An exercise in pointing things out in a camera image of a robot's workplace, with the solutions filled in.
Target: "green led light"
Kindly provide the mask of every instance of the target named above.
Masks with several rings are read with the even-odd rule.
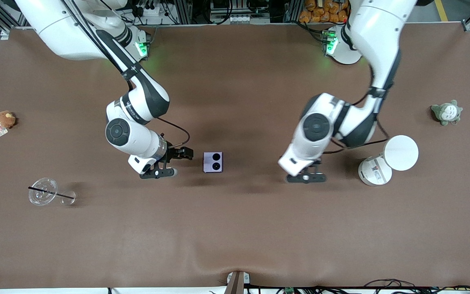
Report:
[[[328,47],[326,48],[326,53],[327,54],[333,54],[335,52],[336,45],[338,44],[338,38],[333,37],[333,38],[328,38]]]
[[[139,51],[139,54],[141,56],[146,56],[146,45],[145,43],[135,43],[136,47],[137,47],[137,50]]]

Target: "green plush toy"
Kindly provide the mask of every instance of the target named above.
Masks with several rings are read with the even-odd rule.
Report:
[[[458,107],[456,100],[451,100],[451,103],[444,103],[442,105],[431,105],[431,110],[435,113],[437,119],[440,120],[442,125],[457,124],[460,121],[460,112],[463,108]]]

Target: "power strip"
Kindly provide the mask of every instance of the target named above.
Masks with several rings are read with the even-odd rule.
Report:
[[[154,9],[144,8],[143,16],[159,16],[160,12],[161,12],[161,7],[159,6],[155,6]]]

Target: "wire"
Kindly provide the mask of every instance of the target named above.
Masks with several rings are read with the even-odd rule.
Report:
[[[322,34],[323,32],[322,30],[315,30],[315,29],[309,28],[308,24],[306,23],[303,24],[302,22],[297,22],[296,20],[290,20],[289,22],[296,24],[299,27],[303,28],[304,30],[308,31],[311,37],[313,37],[313,39],[315,39],[316,41],[323,43],[323,44],[329,43],[328,41],[317,38],[317,36],[315,35],[315,33]]]
[[[159,27],[159,25],[156,25],[155,26],[155,31],[153,32],[153,35],[151,36],[151,39],[150,39],[150,44],[153,43],[153,41],[155,41],[155,34],[157,34],[157,28]]]
[[[360,98],[360,100],[358,100],[357,102],[355,102],[355,103],[353,103],[353,104],[351,104],[351,105],[352,105],[352,106],[355,106],[355,105],[359,104],[360,102],[364,101],[364,99],[367,97],[367,95],[368,95],[368,94],[366,93],[366,94],[364,95],[364,97]]]
[[[336,150],[336,151],[324,151],[322,154],[335,154],[335,153],[338,153],[338,152],[342,152],[342,151],[344,151],[344,150],[346,149],[345,146],[340,145],[340,144],[338,144],[337,142],[335,142],[335,141],[333,140],[333,138],[331,138],[331,142],[332,142],[333,144],[339,146],[340,149],[338,149],[338,150]]]
[[[385,139],[383,140],[379,140],[379,141],[375,141],[375,142],[369,142],[369,143],[365,143],[364,145],[360,145],[358,147],[354,147],[354,148],[360,148],[360,147],[363,147],[363,146],[367,146],[367,145],[373,145],[373,144],[377,144],[377,143],[382,143],[382,142],[385,142],[387,140],[390,139],[390,136],[389,134],[386,132],[386,130],[384,129],[384,127],[382,127],[382,124],[380,123],[380,120],[377,119],[377,125],[378,125],[378,128],[382,131],[382,134],[384,134],[384,136],[386,136]]]
[[[112,58],[112,56],[110,55],[110,53],[104,48],[104,46],[101,44],[101,42],[99,41],[99,39],[97,38],[97,36],[95,35],[95,33],[93,32],[92,28],[90,27],[90,24],[88,24],[88,22],[86,21],[86,19],[84,18],[84,15],[82,14],[81,10],[79,9],[79,7],[77,7],[77,4],[75,4],[75,2],[73,0],[71,0],[71,3],[73,4],[73,7],[75,7],[75,9],[78,11],[80,17],[82,18],[82,20],[84,20],[86,26],[88,27],[88,30],[91,32],[88,32],[88,30],[82,25],[81,21],[79,20],[79,18],[75,15],[75,13],[73,13],[73,10],[68,6],[67,2],[65,0],[61,0],[61,2],[63,3],[63,5],[65,6],[65,8],[70,12],[70,15],[72,15],[72,17],[75,19],[75,21],[77,22],[77,24],[79,26],[81,26],[82,30],[86,33],[86,35],[88,36],[88,38],[90,39],[90,41],[93,42],[93,44],[103,53],[103,55],[114,65],[114,67],[119,71],[119,72],[123,72],[123,70],[121,69],[121,67],[119,67],[119,65],[117,64],[117,62]],[[133,90],[133,86],[132,86],[132,83],[127,80],[126,82],[128,84],[128,89],[129,91],[132,91]]]
[[[203,17],[204,17],[207,24],[213,24],[211,19],[206,15],[206,13],[208,11],[208,6],[206,5],[206,2],[208,2],[208,0],[204,0],[204,2],[203,2],[203,8],[202,8]]]
[[[117,11],[113,10],[112,7],[110,7],[108,4],[106,4],[106,2],[104,0],[100,0],[102,4],[104,4],[108,9],[110,9],[110,11],[112,11],[115,15],[117,15],[119,18],[121,18],[121,16],[117,13]]]
[[[174,24],[178,25],[179,22],[177,22],[177,19],[175,17],[173,17],[173,14],[171,13],[170,6],[168,5],[168,2],[166,0],[162,0],[161,5],[162,5],[162,9],[164,9],[164,12],[168,13],[168,18],[170,18],[170,20]]]
[[[255,8],[251,7],[250,1],[251,1],[251,0],[246,0],[246,7],[247,7],[252,13],[266,13],[266,12],[269,11],[269,7],[268,7],[268,8],[261,9],[260,11],[259,11],[259,8],[257,8],[257,7],[255,7]]]
[[[399,280],[399,279],[378,279],[378,280],[374,280],[374,281],[371,281],[369,283],[366,283],[364,285],[364,287],[367,287],[369,285],[371,285],[372,283],[376,283],[376,282],[381,282],[381,281],[385,281],[385,282],[390,282],[387,286],[385,287],[389,287],[392,283],[394,282],[397,282],[399,283],[399,286],[402,287],[402,283],[406,283],[407,285],[410,285],[410,286],[413,286],[413,287],[416,287],[413,283],[410,283],[410,282],[407,282],[407,281],[402,281],[402,280]]]
[[[179,130],[185,132],[186,135],[188,136],[188,139],[186,139],[184,142],[179,143],[179,144],[177,144],[177,145],[172,145],[172,146],[170,146],[170,147],[168,147],[168,148],[181,147],[182,145],[184,145],[184,144],[188,143],[188,141],[190,141],[190,133],[189,133],[187,130],[185,130],[185,129],[179,127],[178,125],[176,125],[176,124],[174,124],[174,123],[170,123],[169,121],[167,121],[167,120],[165,120],[165,119],[162,119],[162,118],[160,118],[160,117],[158,117],[157,119],[160,120],[160,121],[163,121],[163,122],[167,123],[168,125],[173,125],[174,127],[178,128]]]
[[[223,24],[224,22],[226,22],[226,20],[228,20],[231,16],[231,12],[233,11],[233,2],[231,2],[231,0],[227,0],[228,1],[228,5],[226,5],[226,17],[224,17],[224,20],[222,22],[219,22],[218,25],[220,24]]]

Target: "black cable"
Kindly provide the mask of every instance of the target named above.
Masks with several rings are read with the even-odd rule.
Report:
[[[176,145],[172,145],[172,146],[170,146],[170,147],[168,147],[168,148],[181,147],[182,145],[184,145],[184,144],[188,143],[188,141],[190,141],[190,133],[189,133],[187,130],[185,130],[185,129],[179,127],[178,125],[176,125],[176,124],[174,124],[174,123],[170,123],[169,121],[167,121],[167,120],[165,120],[165,119],[162,119],[162,118],[160,118],[160,117],[158,117],[157,119],[160,120],[160,121],[163,121],[163,122],[167,123],[168,125],[172,125],[172,126],[178,128],[179,130],[185,132],[186,135],[188,136],[188,138],[187,138],[184,142],[179,143],[179,144],[176,144]]]
[[[92,28],[90,27],[90,24],[88,24],[88,21],[86,20],[86,18],[84,18],[84,15],[82,14],[81,10],[77,6],[77,4],[75,4],[75,1],[71,0],[71,3],[73,4],[73,7],[75,7],[75,9],[77,10],[77,13],[79,13],[79,15],[82,18],[82,20],[84,21],[84,23],[86,24],[86,28],[88,28],[88,30],[86,30],[86,28],[82,25],[81,21],[75,16],[72,9],[67,5],[65,0],[61,0],[61,2],[63,2],[65,7],[67,8],[67,10],[70,12],[70,14],[76,20],[77,24],[79,24],[81,26],[81,28],[84,30],[84,32],[86,32],[86,35],[90,38],[91,41],[93,41],[95,46],[97,46],[97,48],[99,50],[101,50],[101,52],[104,54],[104,56],[106,58],[108,58],[108,60],[110,60],[110,62],[115,66],[115,68],[117,68],[117,70],[119,72],[123,72],[121,67],[119,67],[118,63],[113,59],[112,55],[110,55],[110,53],[104,48],[103,44],[99,41],[99,38],[97,38],[97,36],[93,32]],[[129,80],[127,80],[126,83],[128,84],[129,91],[132,91],[133,90],[132,83]]]
[[[345,150],[345,147],[344,147],[343,145],[340,145],[340,144],[338,144],[337,142],[335,142],[335,141],[333,140],[333,138],[331,138],[331,142],[332,142],[333,144],[339,146],[340,149],[338,149],[338,150],[336,150],[336,151],[324,151],[322,154],[335,154],[335,153],[342,152],[342,151]]]
[[[328,43],[328,41],[324,41],[324,40],[322,40],[322,39],[317,38],[317,36],[315,35],[315,33],[312,32],[312,31],[308,28],[308,25],[307,25],[307,24],[305,24],[305,25],[306,25],[306,30],[309,32],[309,35],[311,35],[311,37],[313,37],[313,39],[319,41],[320,43]]]
[[[110,9],[111,11],[113,11],[113,9],[108,6],[108,4],[106,4],[106,2],[104,0],[100,0],[102,4],[104,4],[106,7],[108,7],[108,9]]]
[[[386,132],[386,130],[384,129],[384,127],[382,127],[382,125],[381,125],[379,119],[377,119],[377,125],[378,125],[378,128],[382,131],[382,134],[384,134],[384,136],[386,136],[386,138],[383,139],[383,140],[375,141],[375,142],[365,143],[364,145],[360,145],[360,146],[355,147],[355,148],[359,148],[359,147],[363,147],[363,146],[367,146],[367,145],[373,145],[373,144],[377,144],[377,143],[382,143],[382,142],[385,142],[385,141],[387,141],[387,140],[390,139],[389,134]]]
[[[358,100],[357,102],[355,102],[355,103],[353,103],[353,104],[351,104],[351,105],[352,105],[352,106],[355,106],[355,105],[359,104],[360,102],[364,101],[364,99],[367,97],[367,95],[368,95],[368,93],[366,93],[366,94],[364,95],[364,97],[360,98],[360,100]]]
[[[344,145],[340,145],[340,143],[336,142],[333,138],[331,138],[331,142],[332,142],[334,145],[339,146],[340,148],[345,148]]]
[[[265,8],[265,9],[261,9],[259,10],[259,8],[255,7],[255,8],[252,8],[251,5],[250,5],[250,1],[251,0],[246,0],[246,7],[252,12],[252,13],[266,13],[269,11],[269,8]]]
[[[211,19],[206,15],[208,11],[208,6],[206,6],[206,2],[208,2],[208,0],[204,0],[203,2],[203,8],[202,8],[203,17],[207,24],[213,24]]]
[[[164,11],[168,13],[168,18],[170,18],[170,20],[174,24],[178,25],[179,22],[177,22],[177,19],[175,19],[175,17],[173,17],[171,10],[170,10],[170,6],[168,6],[168,2],[166,0],[161,0],[161,5],[162,5],[162,9],[164,9]]]
[[[126,16],[124,16],[125,14],[126,14],[126,12],[123,12],[121,14],[121,19],[123,20],[123,22],[128,22],[129,24],[134,24],[135,19],[132,20],[132,19],[127,18]]]
[[[302,22],[297,22],[296,20],[290,20],[289,22],[292,23],[292,24],[296,24],[297,26],[303,28],[304,30],[305,30],[305,29],[308,29],[308,30],[310,30],[310,31],[312,31],[312,32],[322,33],[321,30],[315,30],[315,29],[309,28],[309,27],[307,26],[307,24],[306,24],[306,26],[304,26],[304,24],[303,24]]]
[[[224,17],[224,20],[222,22],[219,22],[218,25],[219,24],[221,25],[224,22],[226,22],[226,20],[230,18],[231,12],[233,11],[233,2],[231,2],[231,0],[227,0],[227,1],[228,1],[228,5],[226,5],[226,17]]]
[[[364,287],[367,287],[367,286],[371,285],[372,283],[376,283],[376,282],[390,282],[386,287],[390,286],[393,282],[399,283],[400,287],[401,287],[401,283],[406,283],[407,285],[416,287],[413,283],[410,283],[410,282],[407,282],[407,281],[402,281],[402,280],[399,280],[399,279],[378,279],[378,280],[374,280],[374,281],[371,281],[369,283],[366,283],[364,285]]]

